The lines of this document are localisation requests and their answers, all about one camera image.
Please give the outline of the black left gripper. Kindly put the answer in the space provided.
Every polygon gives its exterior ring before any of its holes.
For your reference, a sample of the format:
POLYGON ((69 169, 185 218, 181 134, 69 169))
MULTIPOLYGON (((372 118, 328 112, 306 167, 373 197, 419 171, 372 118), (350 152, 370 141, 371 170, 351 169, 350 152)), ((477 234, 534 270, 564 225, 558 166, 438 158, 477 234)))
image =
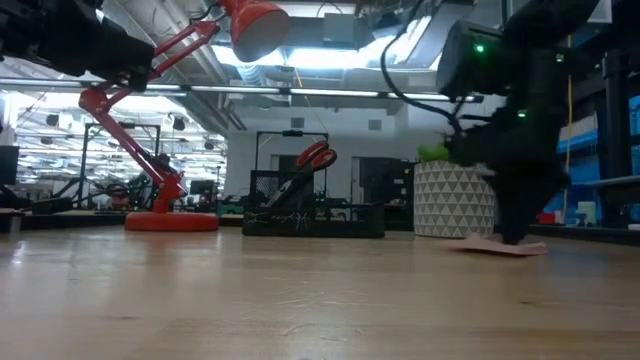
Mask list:
POLYGON ((124 31, 103 29, 96 45, 92 73, 117 85, 143 92, 149 81, 155 48, 124 31))

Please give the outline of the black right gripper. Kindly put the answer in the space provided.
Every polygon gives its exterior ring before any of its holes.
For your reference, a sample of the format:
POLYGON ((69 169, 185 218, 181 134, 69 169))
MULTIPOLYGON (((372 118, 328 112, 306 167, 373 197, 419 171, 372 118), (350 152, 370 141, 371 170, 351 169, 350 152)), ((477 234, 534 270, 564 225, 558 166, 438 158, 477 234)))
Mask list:
POLYGON ((518 245, 548 200, 570 183, 557 156, 565 114, 496 112, 467 129, 453 115, 447 120, 453 129, 445 140, 449 159, 491 171, 484 180, 499 199, 502 242, 518 245))

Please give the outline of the pink sticky note pad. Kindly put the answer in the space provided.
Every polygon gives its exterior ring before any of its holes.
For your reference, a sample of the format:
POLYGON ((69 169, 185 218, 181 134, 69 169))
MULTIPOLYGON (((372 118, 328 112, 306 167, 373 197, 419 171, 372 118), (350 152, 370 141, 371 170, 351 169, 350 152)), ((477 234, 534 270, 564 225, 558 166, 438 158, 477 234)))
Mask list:
POLYGON ((445 240, 443 245, 456 251, 477 251, 513 256, 537 256, 548 252, 548 247, 544 242, 509 245, 503 242, 501 234, 472 233, 462 240, 445 240))

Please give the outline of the red and black scissors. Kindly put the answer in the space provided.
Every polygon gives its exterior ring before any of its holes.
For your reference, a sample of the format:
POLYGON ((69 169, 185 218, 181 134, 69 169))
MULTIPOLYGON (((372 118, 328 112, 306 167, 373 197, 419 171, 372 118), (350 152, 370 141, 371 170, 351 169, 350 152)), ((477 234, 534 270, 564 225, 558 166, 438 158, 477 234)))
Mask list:
POLYGON ((337 152, 330 148, 327 140, 321 140, 309 146, 296 158, 292 177, 280 186, 267 206, 277 208, 283 205, 312 180, 316 172, 326 170, 337 158, 337 152))

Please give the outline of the black mesh desk organizer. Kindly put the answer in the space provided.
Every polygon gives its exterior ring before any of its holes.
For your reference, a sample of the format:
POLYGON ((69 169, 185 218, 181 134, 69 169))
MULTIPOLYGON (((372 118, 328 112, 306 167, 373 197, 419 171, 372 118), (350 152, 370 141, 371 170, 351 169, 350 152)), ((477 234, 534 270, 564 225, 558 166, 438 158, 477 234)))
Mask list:
POLYGON ((384 208, 381 204, 351 204, 324 198, 314 190, 314 178, 283 205, 267 203, 293 172, 253 170, 248 204, 244 206, 243 233, 249 236, 382 238, 385 236, 384 208), (309 230, 294 233, 279 221, 280 215, 306 212, 309 230))

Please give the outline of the potted succulent, patterned white pot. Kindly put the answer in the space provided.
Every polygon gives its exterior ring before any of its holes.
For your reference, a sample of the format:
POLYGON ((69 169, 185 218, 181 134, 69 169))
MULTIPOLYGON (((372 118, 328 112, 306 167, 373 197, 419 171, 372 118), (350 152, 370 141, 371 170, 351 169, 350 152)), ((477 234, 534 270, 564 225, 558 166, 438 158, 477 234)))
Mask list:
POLYGON ((421 145, 414 166, 414 232, 461 239, 494 230, 495 194, 475 167, 449 161, 443 144, 421 145))

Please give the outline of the black background cabinet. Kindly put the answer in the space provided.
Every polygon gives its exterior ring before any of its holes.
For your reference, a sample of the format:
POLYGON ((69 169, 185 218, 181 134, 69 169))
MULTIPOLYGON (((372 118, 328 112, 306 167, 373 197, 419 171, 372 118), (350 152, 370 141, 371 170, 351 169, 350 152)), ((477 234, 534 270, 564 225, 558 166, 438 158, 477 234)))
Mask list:
POLYGON ((353 157, 351 202, 380 203, 385 229, 414 231, 414 162, 388 157, 353 157))

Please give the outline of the red desk lamp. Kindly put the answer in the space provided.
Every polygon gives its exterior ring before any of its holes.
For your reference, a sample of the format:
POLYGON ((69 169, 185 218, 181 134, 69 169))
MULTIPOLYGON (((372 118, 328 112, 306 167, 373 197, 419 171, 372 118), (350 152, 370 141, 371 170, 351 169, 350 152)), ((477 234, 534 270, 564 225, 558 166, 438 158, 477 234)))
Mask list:
MULTIPOLYGON (((289 16, 279 6, 263 0, 217 0, 216 5, 223 10, 221 16, 231 20, 230 35, 232 50, 243 62, 254 62, 273 52, 285 40, 289 29, 289 16)), ((154 49, 155 57, 192 34, 198 38, 179 53, 152 68, 148 78, 154 80, 167 69, 207 44, 220 31, 218 21, 195 20, 166 42, 154 49)), ((89 112, 126 150, 126 152, 151 177, 158 188, 157 198, 149 212, 132 212, 125 218, 125 228, 131 231, 154 232, 204 232, 216 231, 219 220, 213 214, 174 213, 169 210, 170 202, 185 195, 181 186, 183 175, 162 164, 151 156, 114 120, 109 111, 112 106, 128 96, 132 90, 123 88, 114 95, 106 91, 114 86, 105 81, 84 90, 79 98, 79 106, 89 112)))

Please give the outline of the black background monitor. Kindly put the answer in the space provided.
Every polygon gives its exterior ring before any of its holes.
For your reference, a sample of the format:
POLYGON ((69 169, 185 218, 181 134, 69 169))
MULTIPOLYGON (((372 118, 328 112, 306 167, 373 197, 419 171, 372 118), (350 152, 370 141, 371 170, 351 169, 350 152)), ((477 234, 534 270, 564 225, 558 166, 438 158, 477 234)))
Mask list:
POLYGON ((18 146, 0 145, 0 185, 16 183, 18 159, 18 146))

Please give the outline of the long ceiling light bar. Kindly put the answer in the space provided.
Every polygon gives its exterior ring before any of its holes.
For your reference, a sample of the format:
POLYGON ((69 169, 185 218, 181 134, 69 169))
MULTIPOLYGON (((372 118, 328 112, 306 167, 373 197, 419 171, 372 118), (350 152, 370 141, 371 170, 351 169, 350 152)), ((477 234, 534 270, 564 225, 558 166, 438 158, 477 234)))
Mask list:
MULTIPOLYGON (((180 86, 182 91, 211 92, 226 94, 254 94, 254 95, 291 95, 291 96, 326 96, 326 97, 353 97, 353 98, 376 98, 400 100, 397 94, 385 91, 369 90, 341 90, 341 89, 321 89, 321 88, 287 88, 287 87, 244 87, 244 86, 222 86, 222 85, 184 85, 180 86)), ((436 93, 404 93, 404 96, 416 101, 448 102, 450 98, 436 93)), ((467 96, 465 102, 480 103, 484 96, 467 96)))

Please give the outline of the black background rack frame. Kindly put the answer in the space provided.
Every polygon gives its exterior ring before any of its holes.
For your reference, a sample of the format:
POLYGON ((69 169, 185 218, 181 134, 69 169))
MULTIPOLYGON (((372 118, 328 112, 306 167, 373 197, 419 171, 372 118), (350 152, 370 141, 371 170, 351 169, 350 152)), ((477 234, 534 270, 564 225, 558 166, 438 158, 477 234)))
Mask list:
POLYGON ((302 130, 283 130, 283 131, 257 131, 255 136, 255 155, 254 155, 254 170, 259 170, 259 152, 260 147, 262 146, 260 143, 260 138, 262 135, 281 135, 283 137, 304 137, 304 136, 320 136, 323 137, 324 140, 329 140, 329 134, 327 132, 304 132, 302 130))

